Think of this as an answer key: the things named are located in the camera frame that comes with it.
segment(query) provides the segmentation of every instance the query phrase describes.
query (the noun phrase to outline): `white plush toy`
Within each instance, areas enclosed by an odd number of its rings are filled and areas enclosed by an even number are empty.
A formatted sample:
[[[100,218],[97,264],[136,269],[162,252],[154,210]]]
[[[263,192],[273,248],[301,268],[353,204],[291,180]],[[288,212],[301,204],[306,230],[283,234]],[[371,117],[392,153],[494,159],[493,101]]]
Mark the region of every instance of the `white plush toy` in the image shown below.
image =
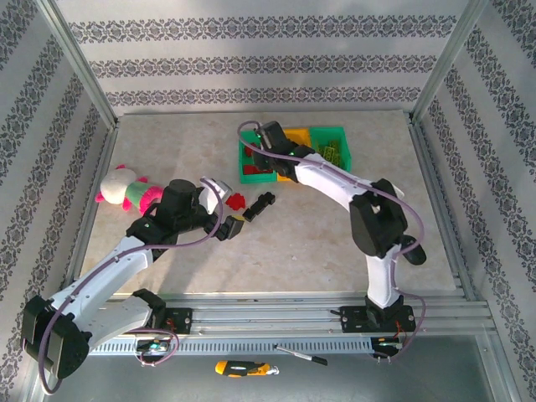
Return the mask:
[[[125,165],[108,172],[100,185],[100,192],[95,197],[97,203],[107,201],[122,204],[125,211],[134,204],[142,214],[154,201],[162,198],[164,191],[161,187],[149,184],[146,177],[137,178],[136,173]]]

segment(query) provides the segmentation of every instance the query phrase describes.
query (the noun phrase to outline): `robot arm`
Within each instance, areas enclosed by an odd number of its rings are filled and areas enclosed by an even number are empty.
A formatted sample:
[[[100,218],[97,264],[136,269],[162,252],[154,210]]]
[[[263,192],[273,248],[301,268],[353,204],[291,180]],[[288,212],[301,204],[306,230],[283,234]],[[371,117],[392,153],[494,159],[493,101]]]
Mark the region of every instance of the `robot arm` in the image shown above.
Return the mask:
[[[222,200],[232,193],[223,182],[207,178],[204,181],[210,182]],[[139,327],[163,327],[165,302],[145,289],[134,292],[112,308],[100,308],[121,286],[166,250],[147,250],[142,248],[144,245],[175,245],[181,233],[199,228],[210,234],[217,222],[217,216],[213,214],[217,198],[209,192],[212,190],[207,187],[196,188],[186,180],[173,180],[164,189],[161,202],[132,223],[126,236],[103,261],[50,299],[45,301],[41,296],[31,299],[23,311],[23,349],[38,359],[44,329],[69,299],[71,302],[52,327],[44,361],[45,368],[58,379],[71,375],[90,350],[116,335]],[[240,232],[242,225],[243,221],[229,216],[214,232],[214,237],[231,239]],[[123,258],[117,257],[133,248],[141,249]],[[103,268],[114,257],[115,263]],[[73,296],[73,290],[87,278],[91,278],[87,285]]]
[[[353,240],[366,255],[369,284],[365,301],[369,324],[377,329],[382,327],[404,304],[404,298],[393,286],[394,269],[391,265],[395,264],[394,255],[400,251],[402,243],[413,238],[404,234],[408,224],[399,204],[378,197],[355,183],[395,197],[403,195],[402,192],[385,179],[372,183],[333,166],[310,147],[288,140],[275,121],[260,126],[255,133],[260,138],[262,149],[301,158],[300,162],[294,162],[256,153],[254,160],[258,168],[274,169],[296,183],[315,188],[350,213]]]

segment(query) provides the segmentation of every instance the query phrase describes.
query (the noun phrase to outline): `green plastic bin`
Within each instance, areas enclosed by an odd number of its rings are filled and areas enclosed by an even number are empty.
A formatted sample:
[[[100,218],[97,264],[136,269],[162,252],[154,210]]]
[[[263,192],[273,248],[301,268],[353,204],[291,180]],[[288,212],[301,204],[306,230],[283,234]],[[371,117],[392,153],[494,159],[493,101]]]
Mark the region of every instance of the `green plastic bin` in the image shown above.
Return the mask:
[[[320,147],[326,147],[330,141],[337,141],[341,152],[342,170],[350,172],[352,170],[352,155],[346,142],[346,134],[342,127],[310,127],[312,148],[320,152]]]
[[[252,130],[243,131],[242,137],[249,143],[260,145],[259,138]],[[270,183],[277,181],[277,173],[275,171],[272,173],[244,174],[242,167],[244,165],[253,165],[253,157],[247,157],[245,155],[245,146],[242,142],[238,141],[238,144],[238,170],[241,183]]]

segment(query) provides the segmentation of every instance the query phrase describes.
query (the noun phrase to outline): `red toy block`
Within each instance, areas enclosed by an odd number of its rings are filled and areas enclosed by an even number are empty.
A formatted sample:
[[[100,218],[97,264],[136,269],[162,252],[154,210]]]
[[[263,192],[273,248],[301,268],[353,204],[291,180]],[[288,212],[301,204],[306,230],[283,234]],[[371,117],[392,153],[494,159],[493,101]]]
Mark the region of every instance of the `red toy block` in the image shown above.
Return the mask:
[[[229,198],[227,198],[227,201],[225,201],[225,203],[229,205],[230,208],[234,211],[238,211],[239,209],[245,208],[245,198],[240,193],[234,193]]]
[[[242,167],[242,172],[244,174],[261,174],[261,173],[272,173],[273,170],[259,170],[259,168],[255,165],[244,165]]]
[[[254,146],[255,148],[259,147],[257,144],[254,144],[253,142],[250,145]],[[245,155],[247,157],[252,157],[253,156],[253,150],[248,148],[248,147],[244,147],[244,152],[245,152]]]

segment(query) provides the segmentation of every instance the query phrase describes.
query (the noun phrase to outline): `marble floor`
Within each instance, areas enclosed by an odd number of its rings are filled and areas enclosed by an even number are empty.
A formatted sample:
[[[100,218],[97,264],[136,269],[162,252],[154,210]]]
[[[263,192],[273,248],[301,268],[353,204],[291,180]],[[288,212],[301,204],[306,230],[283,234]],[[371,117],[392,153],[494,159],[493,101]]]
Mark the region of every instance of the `marble floor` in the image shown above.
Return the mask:
[[[401,111],[305,113],[208,113],[123,116],[111,168],[125,163],[151,183],[173,178],[196,185],[205,175],[224,180],[247,204],[271,191],[276,195],[232,240],[170,250],[118,292],[146,287],[160,294],[247,291],[365,291],[364,255],[353,243],[348,212],[312,188],[295,183],[240,184],[236,127],[245,120],[279,121],[284,127],[343,126],[352,153],[352,173],[387,178],[425,223],[428,261],[412,266],[401,259],[396,278],[405,290],[453,290],[451,268],[437,229],[419,163]],[[226,208],[226,214],[233,211]],[[99,205],[82,272],[111,251],[136,210]],[[416,226],[408,218],[408,232]],[[181,235],[189,242],[202,230]]]

